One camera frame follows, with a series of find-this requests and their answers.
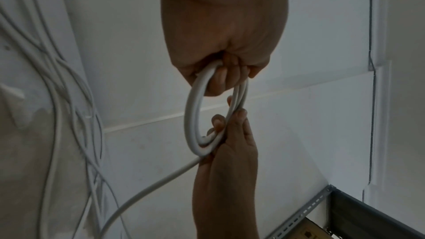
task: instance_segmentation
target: brown box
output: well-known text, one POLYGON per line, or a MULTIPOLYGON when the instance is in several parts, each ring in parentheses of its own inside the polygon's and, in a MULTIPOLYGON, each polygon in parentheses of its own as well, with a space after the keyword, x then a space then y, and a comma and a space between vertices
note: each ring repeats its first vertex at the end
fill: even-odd
POLYGON ((285 239, 332 239, 322 228, 313 221, 303 219, 285 239))

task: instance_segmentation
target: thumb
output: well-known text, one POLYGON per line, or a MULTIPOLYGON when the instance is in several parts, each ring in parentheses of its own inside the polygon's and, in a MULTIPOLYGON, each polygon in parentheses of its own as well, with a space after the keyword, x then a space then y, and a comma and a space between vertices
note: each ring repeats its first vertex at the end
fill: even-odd
POLYGON ((240 109, 233 113, 229 123, 227 124, 227 139, 231 141, 245 140, 243 134, 243 122, 247 118, 247 111, 245 109, 240 109))

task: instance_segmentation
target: wire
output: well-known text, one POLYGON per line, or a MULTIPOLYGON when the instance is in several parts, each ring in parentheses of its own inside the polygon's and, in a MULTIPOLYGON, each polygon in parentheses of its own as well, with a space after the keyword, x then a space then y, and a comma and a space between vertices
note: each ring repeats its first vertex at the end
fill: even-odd
MULTIPOLYGON (((7 9, 4 8, 2 3, 0 3, 0 27, 11 37, 11 39, 16 44, 20 46, 23 53, 30 60, 31 64, 34 66, 34 68, 40 74, 42 79, 45 81, 55 109, 54 146, 52 150, 49 172, 44 187, 42 208, 40 210, 39 236, 42 239, 48 239, 48 212, 50 208, 50 197, 54 182, 54 175, 58 165, 58 156, 60 152, 60 141, 62 135, 62 110, 61 103, 59 101, 60 96, 70 105, 72 131, 75 140, 78 144, 78 147, 86 159, 87 177, 90 188, 90 195, 87 199, 80 221, 73 235, 73 239, 79 238, 92 205, 95 209, 96 222, 97 226, 100 229, 101 238, 106 234, 106 232, 116 221, 116 219, 121 218, 121 222, 124 231, 127 235, 127 238, 131 239, 130 233, 125 225, 122 214, 146 195, 164 186, 168 182, 174 180, 183 173, 187 172, 189 169, 193 168, 202 160, 204 156, 208 155, 221 142, 225 130, 223 130, 219 134, 213 132, 207 137, 202 137, 198 128, 198 119, 202 97, 205 93, 208 81, 211 79, 216 68, 223 65, 223 62, 214 61, 210 63, 206 68, 204 68, 204 70, 199 74, 194 85, 192 86, 186 103, 184 121, 185 137, 190 150, 199 157, 194 159, 192 162, 185 165, 184 167, 180 168, 179 170, 175 171, 174 173, 143 189, 120 206, 118 199, 112 189, 111 183, 109 182, 109 180, 101 169, 102 152, 105 149, 104 132, 101 119, 94 105, 93 94, 90 90, 90 87, 87 85, 85 80, 64 59, 63 54, 61 54, 58 45, 56 44, 56 41, 53 38, 53 35, 48 27, 48 24, 46 23, 46 19, 43 17, 43 13, 41 12, 41 7, 38 1, 32 0, 35 4, 35 8, 31 5, 31 0, 22 1, 25 9, 30 15, 30 19, 35 27, 36 33, 39 36, 40 40, 33 37, 24 29, 20 28, 19 25, 16 24, 13 21, 12 17, 7 13, 7 9), (44 60, 40 57, 38 52, 43 53, 43 56, 45 58, 44 60), (62 70, 60 67, 64 68, 70 73, 75 83, 78 85, 81 92, 83 93, 90 108, 88 116, 84 116, 83 113, 78 109, 78 107, 76 107, 70 89, 67 85, 66 80, 63 77, 62 70), (87 118, 90 119, 89 125, 87 125, 86 123, 87 118), (78 133, 77 121, 81 123, 84 141, 81 141, 80 135, 78 133), (96 152, 97 147, 94 135, 96 121, 97 126, 100 130, 99 154, 97 154, 96 152), (93 144, 94 160, 87 151, 89 138, 91 138, 91 143, 93 144), (102 216, 102 212, 104 209, 104 192, 101 192, 101 206, 99 205, 96 193, 97 188, 99 186, 101 187, 103 182, 110 189, 114 202, 118 207, 118 209, 108 218, 105 223, 103 221, 104 219, 102 216)), ((232 102, 230 104, 229 111, 226 116, 226 122, 228 122, 235 110, 243 107, 243 104, 247 97, 247 89, 248 81, 245 81, 240 86, 234 88, 232 102)))

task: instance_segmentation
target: hand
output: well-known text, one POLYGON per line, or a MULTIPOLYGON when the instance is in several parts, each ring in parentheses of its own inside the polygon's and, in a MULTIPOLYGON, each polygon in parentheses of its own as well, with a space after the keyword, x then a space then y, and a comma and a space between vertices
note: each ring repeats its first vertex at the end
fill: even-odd
POLYGON ((220 95, 267 66, 287 12, 288 0, 161 0, 171 62, 191 85, 209 62, 224 62, 207 96, 220 95))
MULTIPOLYGON (((212 123, 209 133, 220 132, 225 118, 215 115, 212 123)), ((202 160, 195 177, 192 207, 198 239, 258 239, 254 206, 258 152, 245 109, 233 114, 226 136, 202 160)))

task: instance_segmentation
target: white cable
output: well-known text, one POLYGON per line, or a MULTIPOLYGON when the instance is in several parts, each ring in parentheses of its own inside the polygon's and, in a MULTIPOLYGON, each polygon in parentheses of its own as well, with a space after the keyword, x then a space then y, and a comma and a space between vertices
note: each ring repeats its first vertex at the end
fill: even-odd
MULTIPOLYGON (((20 29, 16 23, 13 22, 12 18, 8 16, 5 9, 2 7, 0 3, 0 26, 5 30, 5 32, 17 43, 20 45, 21 49, 25 53, 25 55, 30 59, 31 63, 35 66, 36 70, 40 73, 43 79, 46 77, 47 79, 47 87, 49 91, 51 92, 51 96, 55 105, 55 111, 56 114, 60 114, 60 103, 58 102, 58 96, 56 91, 64 98, 69 104, 71 109, 71 123, 72 123, 72 131, 74 133, 75 139, 78 143, 78 146, 80 150, 82 151, 83 155, 86 158, 87 163, 89 166, 87 167, 87 173, 89 177, 89 186, 90 186, 90 196, 87 200, 85 209, 82 213, 80 222, 78 224, 78 227, 74 233, 73 238, 78 238, 81 230, 83 229, 85 220, 87 218, 87 215, 89 213, 89 208, 91 207, 91 204, 94 204, 97 221, 99 226, 102 226, 103 223, 103 217, 101 216, 101 210, 99 207, 99 203, 97 201, 97 194, 96 189, 99 186, 99 183, 101 181, 98 181, 98 178, 100 177, 106 185, 111 190, 111 194, 114 198, 115 203, 118 206, 118 209, 111 215, 111 217, 105 222, 105 225, 102 227, 100 232, 100 237, 102 238, 108 229, 111 227, 111 225, 115 222, 115 220, 119 217, 121 217, 121 221, 123 224, 123 228, 127 234, 127 237, 131 239, 131 236, 126 228, 126 225, 124 223, 124 220, 122 219, 122 214, 130 208, 134 203, 148 195, 149 193, 155 191, 156 189, 162 187, 163 185, 167 184, 168 182, 172 181, 173 179, 179 177, 192 167, 194 167, 196 164, 198 164, 202 157, 208 155, 218 144, 221 142, 225 130, 220 132, 219 134, 216 134, 213 132, 212 134, 208 135, 207 137, 202 137, 199 128, 198 128, 198 118, 199 118, 199 109, 201 107, 202 97, 205 93, 205 89, 207 87, 208 81, 213 76, 215 70, 217 67, 222 66, 222 61, 214 61, 210 63, 202 72, 198 75, 198 78, 196 79, 195 83, 192 86, 192 89, 190 91, 190 94, 188 96, 188 100, 186 103, 185 108, 185 120, 184 120, 184 126, 185 126, 185 137, 186 141, 188 143, 188 146, 190 150, 199 156, 199 158, 193 160, 191 163, 187 164, 186 166, 182 167, 181 169, 175 171, 171 175, 159 180, 158 182, 152 184, 151 186, 145 188, 144 190, 140 191, 138 194, 134 195, 131 199, 129 199, 127 202, 125 202, 122 206, 119 206, 118 200, 112 190, 112 186, 110 182, 107 180, 107 178, 104 176, 104 173, 101 171, 101 164, 102 164, 102 149, 104 149, 104 133, 103 133, 103 126, 100 120, 100 117, 96 111, 96 108, 94 106, 94 100, 93 95, 90 91, 90 88, 88 85, 84 82, 84 80, 79 76, 75 70, 73 70, 67 62, 64 60, 63 56, 61 55, 60 51, 58 50, 58 46, 55 43, 51 33, 49 32, 48 27, 46 26, 46 22, 43 21, 43 15, 40 14, 42 23, 39 22, 39 19, 37 18, 37 14, 34 13, 34 11, 30 8, 30 4, 28 3, 29 0, 23 0, 25 7, 30 14, 31 20, 33 24, 35 25, 36 32, 38 33, 38 36, 40 38, 40 41, 38 41, 36 38, 32 37, 28 32, 26 32, 23 29, 20 29), (50 39, 50 43, 54 47, 54 49, 57 52, 57 56, 51 51, 50 47, 47 47, 47 41, 46 36, 48 39, 50 39), (45 55, 48 56, 47 62, 43 63, 43 60, 39 59, 39 56, 35 54, 29 46, 35 46, 39 51, 43 52, 45 55), (89 105, 91 106, 92 110, 90 111, 91 118, 90 121, 90 128, 86 125, 85 117, 83 114, 79 111, 77 107, 75 107, 72 96, 70 94, 70 91, 68 89, 68 85, 66 84, 66 81, 63 77, 62 71, 59 69, 58 64, 60 64, 62 67, 64 67, 68 72, 71 74, 71 76, 74 78, 75 82, 83 92, 85 98, 87 99, 89 105), (79 135, 77 133, 77 116, 78 120, 81 122, 83 129, 84 129, 84 142, 81 141, 79 138, 79 135), (95 138, 94 138, 94 125, 95 120, 98 122, 98 126, 100 129, 100 140, 101 140, 101 146, 100 146, 100 154, 96 154, 96 145, 95 145, 95 138), (93 149, 94 149, 94 156, 95 160, 92 160, 92 158, 87 153, 87 143, 88 139, 90 137, 89 130, 91 131, 91 137, 93 142, 93 149), (90 169, 92 167, 96 171, 96 175, 92 174, 92 171, 90 169)), ((226 116, 226 122, 230 119, 233 112, 239 108, 243 107, 243 104, 245 102, 246 96, 247 96, 247 88, 248 88, 248 81, 245 81, 240 86, 237 86, 233 90, 233 97, 230 104, 229 111, 226 116)), ((54 179, 54 173, 57 166, 57 147, 60 143, 60 130, 58 131, 58 127, 61 123, 61 116, 56 116, 56 127, 55 127, 55 141, 54 141, 54 150, 52 153, 52 161, 51 166, 49 168, 49 175, 47 177, 46 186, 45 186, 45 196, 43 197, 42 202, 42 210, 41 210, 41 216, 40 216, 40 237, 42 239, 48 239, 48 209, 49 209, 49 202, 50 202, 50 193, 51 188, 53 185, 53 179, 54 179)))

